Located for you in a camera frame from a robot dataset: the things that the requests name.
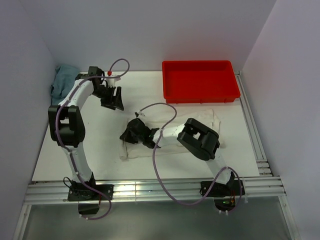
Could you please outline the red plastic bin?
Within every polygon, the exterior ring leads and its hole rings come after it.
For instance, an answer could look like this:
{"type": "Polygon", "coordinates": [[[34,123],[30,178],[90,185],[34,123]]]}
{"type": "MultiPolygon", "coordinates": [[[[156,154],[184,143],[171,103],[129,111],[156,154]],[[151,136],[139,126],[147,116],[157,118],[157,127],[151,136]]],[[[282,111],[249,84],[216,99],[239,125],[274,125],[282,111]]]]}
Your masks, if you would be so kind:
{"type": "Polygon", "coordinates": [[[232,103],[241,96],[228,60],[163,61],[162,82],[168,104],[232,103]]]}

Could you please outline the white t shirt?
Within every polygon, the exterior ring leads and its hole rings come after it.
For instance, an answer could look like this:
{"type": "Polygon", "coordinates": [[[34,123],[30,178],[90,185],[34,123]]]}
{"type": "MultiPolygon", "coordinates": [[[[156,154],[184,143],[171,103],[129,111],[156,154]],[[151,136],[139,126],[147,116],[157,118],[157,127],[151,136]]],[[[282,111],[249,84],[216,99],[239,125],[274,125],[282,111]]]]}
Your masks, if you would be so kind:
{"type": "MultiPolygon", "coordinates": [[[[188,150],[180,143],[177,138],[178,134],[185,127],[188,119],[193,118],[208,128],[220,133],[221,121],[213,109],[178,112],[176,118],[169,123],[162,133],[159,141],[159,149],[156,150],[157,156],[187,153],[188,150]]],[[[149,148],[142,143],[128,143],[121,141],[119,144],[119,158],[122,161],[151,157],[153,148],[149,148]]]]}

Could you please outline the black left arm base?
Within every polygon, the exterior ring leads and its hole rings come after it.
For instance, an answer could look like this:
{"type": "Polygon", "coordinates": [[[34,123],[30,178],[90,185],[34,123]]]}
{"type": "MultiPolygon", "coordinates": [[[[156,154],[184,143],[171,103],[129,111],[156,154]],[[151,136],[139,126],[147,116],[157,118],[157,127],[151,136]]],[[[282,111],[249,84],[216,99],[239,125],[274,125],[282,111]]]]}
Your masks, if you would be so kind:
{"type": "Polygon", "coordinates": [[[94,176],[88,182],[85,182],[89,187],[95,189],[93,191],[80,182],[71,180],[69,177],[63,178],[63,184],[68,187],[68,202],[79,202],[78,213],[85,216],[93,216],[100,210],[101,202],[112,200],[114,193],[113,184],[96,184],[94,176]],[[98,201],[98,203],[80,203],[85,201],[98,201]]]}

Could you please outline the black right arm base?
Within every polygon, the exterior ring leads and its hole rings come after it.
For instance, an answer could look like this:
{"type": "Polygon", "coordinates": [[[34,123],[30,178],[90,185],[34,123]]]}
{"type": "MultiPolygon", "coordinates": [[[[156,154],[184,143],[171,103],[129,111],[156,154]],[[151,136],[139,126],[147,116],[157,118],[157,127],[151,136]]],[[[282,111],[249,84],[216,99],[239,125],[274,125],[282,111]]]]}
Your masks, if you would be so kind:
{"type": "Polygon", "coordinates": [[[218,210],[230,211],[236,206],[236,197],[246,194],[243,181],[230,180],[227,184],[216,182],[207,197],[218,198],[214,204],[218,210]]]}

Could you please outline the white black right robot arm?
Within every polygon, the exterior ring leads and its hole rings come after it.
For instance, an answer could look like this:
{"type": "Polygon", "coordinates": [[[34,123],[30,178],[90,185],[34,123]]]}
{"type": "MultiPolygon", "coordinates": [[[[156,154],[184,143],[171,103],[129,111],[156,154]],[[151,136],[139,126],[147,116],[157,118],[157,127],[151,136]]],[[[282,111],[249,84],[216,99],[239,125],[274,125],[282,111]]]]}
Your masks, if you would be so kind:
{"type": "Polygon", "coordinates": [[[216,189],[222,195],[229,194],[234,183],[231,170],[218,151],[219,134],[194,118],[169,128],[150,128],[140,118],[128,122],[119,139],[127,144],[141,144],[149,149],[163,150],[165,147],[183,147],[199,160],[206,162],[214,176],[216,189]]]}

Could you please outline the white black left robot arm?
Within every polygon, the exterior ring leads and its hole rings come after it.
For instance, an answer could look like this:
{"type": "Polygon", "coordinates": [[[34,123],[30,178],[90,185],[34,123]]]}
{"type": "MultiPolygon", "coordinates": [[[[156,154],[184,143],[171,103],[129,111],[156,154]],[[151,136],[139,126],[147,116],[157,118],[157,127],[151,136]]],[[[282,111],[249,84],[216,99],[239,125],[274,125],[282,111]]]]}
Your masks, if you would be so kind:
{"type": "Polygon", "coordinates": [[[111,70],[104,72],[91,66],[86,74],[75,77],[73,87],[61,102],[48,108],[51,139],[62,148],[71,168],[71,190],[79,191],[86,200],[95,198],[98,188],[84,151],[86,127],[81,109],[88,97],[94,96],[104,108],[124,110],[122,88],[116,85],[121,77],[111,70]]]}

